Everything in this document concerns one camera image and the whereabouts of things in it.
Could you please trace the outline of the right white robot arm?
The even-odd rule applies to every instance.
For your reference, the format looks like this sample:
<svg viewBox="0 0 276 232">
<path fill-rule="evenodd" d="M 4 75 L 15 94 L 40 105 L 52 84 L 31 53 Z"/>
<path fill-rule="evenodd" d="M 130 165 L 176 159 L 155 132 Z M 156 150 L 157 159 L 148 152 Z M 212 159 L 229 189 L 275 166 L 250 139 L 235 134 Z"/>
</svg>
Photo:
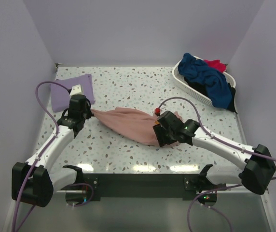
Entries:
<svg viewBox="0 0 276 232">
<path fill-rule="evenodd" d="M 200 189 L 235 184 L 263 195 L 275 174 L 276 165 L 267 147 L 251 147 L 234 142 L 205 129 L 195 120 L 182 122 L 172 112 L 166 111 L 159 116 L 153 130 L 160 147 L 174 142 L 188 144 L 208 150 L 232 163 L 231 166 L 206 165 L 197 176 Z"/>
</svg>

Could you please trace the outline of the pink t shirt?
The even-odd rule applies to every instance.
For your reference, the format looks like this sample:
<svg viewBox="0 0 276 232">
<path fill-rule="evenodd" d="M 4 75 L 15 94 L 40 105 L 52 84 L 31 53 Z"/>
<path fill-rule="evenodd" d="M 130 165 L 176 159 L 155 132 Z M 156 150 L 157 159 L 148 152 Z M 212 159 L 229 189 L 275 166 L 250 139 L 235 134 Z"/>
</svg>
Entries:
<svg viewBox="0 0 276 232">
<path fill-rule="evenodd" d="M 114 110 L 91 110 L 94 117 L 117 134 L 144 145 L 159 147 L 153 126 L 158 116 L 143 111 L 117 107 Z"/>
</svg>

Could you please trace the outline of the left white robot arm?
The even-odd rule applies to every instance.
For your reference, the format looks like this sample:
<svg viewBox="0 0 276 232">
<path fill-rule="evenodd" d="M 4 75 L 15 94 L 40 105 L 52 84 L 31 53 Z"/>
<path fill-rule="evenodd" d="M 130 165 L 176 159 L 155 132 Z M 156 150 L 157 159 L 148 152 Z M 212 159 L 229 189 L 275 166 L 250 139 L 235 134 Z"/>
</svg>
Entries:
<svg viewBox="0 0 276 232">
<path fill-rule="evenodd" d="M 82 94 L 73 95 L 69 108 L 57 121 L 56 130 L 43 146 L 24 163 L 12 168 L 12 199 L 17 202 L 45 207 L 53 194 L 67 186 L 80 189 L 84 178 L 82 169 L 65 165 L 55 174 L 51 169 L 63 150 L 93 116 L 90 101 Z"/>
</svg>

